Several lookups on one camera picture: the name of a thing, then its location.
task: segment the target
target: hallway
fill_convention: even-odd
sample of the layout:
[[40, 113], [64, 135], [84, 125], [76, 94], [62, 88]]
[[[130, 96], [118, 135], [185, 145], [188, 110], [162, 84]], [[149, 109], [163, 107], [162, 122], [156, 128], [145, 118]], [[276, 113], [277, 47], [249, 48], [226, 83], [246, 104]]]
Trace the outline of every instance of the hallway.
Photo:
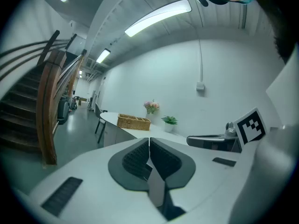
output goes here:
[[78, 105], [67, 122], [58, 126], [54, 136], [57, 166], [45, 166], [39, 154], [1, 149], [1, 162], [11, 186], [28, 194], [42, 179], [80, 154], [103, 147], [103, 137], [97, 144], [102, 126], [95, 134], [98, 118], [93, 111], [88, 111], [87, 106], [88, 103]]
[[59, 125], [54, 136], [57, 164], [61, 167], [80, 154], [103, 147], [103, 137], [97, 144], [102, 126], [95, 134], [98, 118], [93, 111], [88, 111], [88, 103], [78, 105], [66, 123]]

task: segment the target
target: flower vase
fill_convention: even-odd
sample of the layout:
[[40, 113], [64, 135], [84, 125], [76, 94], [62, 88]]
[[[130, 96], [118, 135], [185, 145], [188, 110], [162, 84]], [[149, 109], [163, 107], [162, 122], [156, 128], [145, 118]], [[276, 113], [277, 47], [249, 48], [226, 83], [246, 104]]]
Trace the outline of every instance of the flower vase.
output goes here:
[[152, 113], [146, 113], [145, 118], [149, 119], [152, 122], [153, 114]]
[[166, 132], [169, 132], [169, 133], [170, 133], [170, 132], [173, 130], [173, 128], [174, 128], [174, 125], [165, 123], [164, 130], [165, 130]]

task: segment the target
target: green plant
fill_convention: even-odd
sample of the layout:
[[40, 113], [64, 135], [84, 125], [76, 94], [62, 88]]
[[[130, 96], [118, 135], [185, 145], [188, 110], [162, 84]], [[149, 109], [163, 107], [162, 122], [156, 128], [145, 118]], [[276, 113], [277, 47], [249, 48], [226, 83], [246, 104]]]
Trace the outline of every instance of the green plant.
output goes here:
[[178, 120], [173, 117], [173, 116], [166, 116], [164, 118], [161, 118], [165, 123], [170, 124], [170, 125], [177, 125]]

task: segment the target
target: white pot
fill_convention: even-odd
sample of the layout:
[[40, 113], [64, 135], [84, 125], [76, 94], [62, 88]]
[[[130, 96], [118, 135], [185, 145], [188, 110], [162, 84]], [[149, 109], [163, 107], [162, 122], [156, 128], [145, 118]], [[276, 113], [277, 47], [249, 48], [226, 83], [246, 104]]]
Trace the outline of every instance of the white pot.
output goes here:
[[164, 130], [165, 130], [166, 132], [171, 132], [171, 131], [173, 130], [173, 128], [174, 128], [174, 125], [165, 123]]

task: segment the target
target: wooden handrail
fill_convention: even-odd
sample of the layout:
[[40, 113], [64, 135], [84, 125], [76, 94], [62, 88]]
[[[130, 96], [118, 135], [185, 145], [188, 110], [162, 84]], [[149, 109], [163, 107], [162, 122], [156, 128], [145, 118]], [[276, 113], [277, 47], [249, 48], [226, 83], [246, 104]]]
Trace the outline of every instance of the wooden handrail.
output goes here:
[[62, 70], [66, 54], [64, 51], [54, 50], [43, 70], [36, 102], [36, 128], [43, 158], [47, 164], [57, 164], [53, 133], [57, 127], [58, 104], [69, 81], [80, 68], [84, 54], [85, 52], [76, 57]]

